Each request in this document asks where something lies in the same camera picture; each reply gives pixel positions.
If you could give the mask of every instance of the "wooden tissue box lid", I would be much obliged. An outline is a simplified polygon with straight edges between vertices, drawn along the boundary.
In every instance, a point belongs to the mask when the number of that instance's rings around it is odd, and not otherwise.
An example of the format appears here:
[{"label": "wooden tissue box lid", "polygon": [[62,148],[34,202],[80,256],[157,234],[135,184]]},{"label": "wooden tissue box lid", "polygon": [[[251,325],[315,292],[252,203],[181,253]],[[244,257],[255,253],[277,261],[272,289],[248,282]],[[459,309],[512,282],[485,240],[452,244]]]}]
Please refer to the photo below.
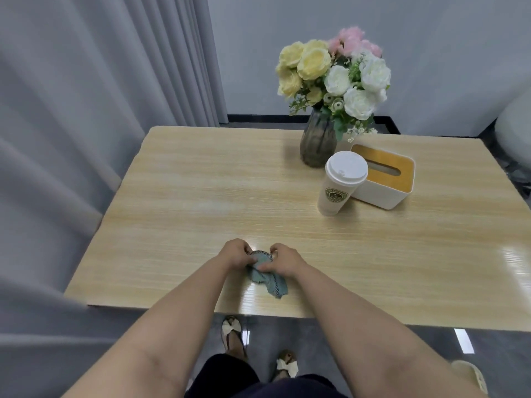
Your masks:
[{"label": "wooden tissue box lid", "polygon": [[[368,181],[394,188],[403,193],[411,193],[413,190],[413,179],[415,177],[415,162],[413,159],[359,144],[353,145],[350,150],[363,156],[368,161]],[[373,169],[371,162],[397,169],[400,171],[400,174],[395,176]]]}]

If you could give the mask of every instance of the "wooden table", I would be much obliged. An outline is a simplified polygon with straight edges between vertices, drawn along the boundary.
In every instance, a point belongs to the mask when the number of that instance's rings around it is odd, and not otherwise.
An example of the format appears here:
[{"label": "wooden table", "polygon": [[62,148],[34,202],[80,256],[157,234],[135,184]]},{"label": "wooden table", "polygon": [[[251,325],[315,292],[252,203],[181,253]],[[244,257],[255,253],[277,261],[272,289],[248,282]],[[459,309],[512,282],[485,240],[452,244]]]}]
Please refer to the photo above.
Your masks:
[{"label": "wooden table", "polygon": [[[316,209],[324,170],[302,131],[154,127],[66,295],[148,308],[235,237],[280,241],[406,324],[531,331],[531,212],[480,140],[364,135],[411,156],[413,193],[394,210],[350,200]],[[312,316],[301,290],[276,300],[244,272],[216,311]]]}]

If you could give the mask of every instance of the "gray vase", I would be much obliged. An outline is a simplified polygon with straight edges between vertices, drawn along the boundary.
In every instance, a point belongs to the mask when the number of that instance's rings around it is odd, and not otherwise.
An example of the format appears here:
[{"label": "gray vase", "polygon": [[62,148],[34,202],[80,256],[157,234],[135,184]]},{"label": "gray vase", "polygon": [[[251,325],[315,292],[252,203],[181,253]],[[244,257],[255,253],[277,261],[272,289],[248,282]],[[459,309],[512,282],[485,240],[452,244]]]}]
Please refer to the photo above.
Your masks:
[{"label": "gray vase", "polygon": [[320,111],[314,110],[301,139],[301,159],[310,167],[324,167],[335,152],[334,123]]}]

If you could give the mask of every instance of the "cup logo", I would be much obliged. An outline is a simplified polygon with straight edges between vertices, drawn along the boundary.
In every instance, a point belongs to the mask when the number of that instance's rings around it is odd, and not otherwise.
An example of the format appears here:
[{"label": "cup logo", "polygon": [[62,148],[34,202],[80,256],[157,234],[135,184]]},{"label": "cup logo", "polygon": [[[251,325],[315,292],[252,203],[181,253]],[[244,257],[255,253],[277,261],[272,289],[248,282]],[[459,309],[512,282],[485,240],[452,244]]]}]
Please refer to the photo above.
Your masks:
[{"label": "cup logo", "polygon": [[328,200],[332,201],[333,203],[340,203],[348,197],[347,193],[341,190],[336,190],[335,188],[327,188],[325,193],[327,193]]}]

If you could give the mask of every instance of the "person's right hand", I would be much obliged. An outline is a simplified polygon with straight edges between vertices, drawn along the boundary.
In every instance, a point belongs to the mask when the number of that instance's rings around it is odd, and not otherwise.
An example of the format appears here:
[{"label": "person's right hand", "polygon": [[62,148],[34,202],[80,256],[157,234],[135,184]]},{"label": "person's right hand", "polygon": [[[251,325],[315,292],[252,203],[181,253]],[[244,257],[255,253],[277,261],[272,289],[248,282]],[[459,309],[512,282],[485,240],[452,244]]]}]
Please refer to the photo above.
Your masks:
[{"label": "person's right hand", "polygon": [[270,263],[263,263],[258,267],[261,272],[276,272],[279,275],[294,277],[297,272],[307,265],[306,261],[294,248],[275,243],[270,248],[271,254],[276,257]]}]

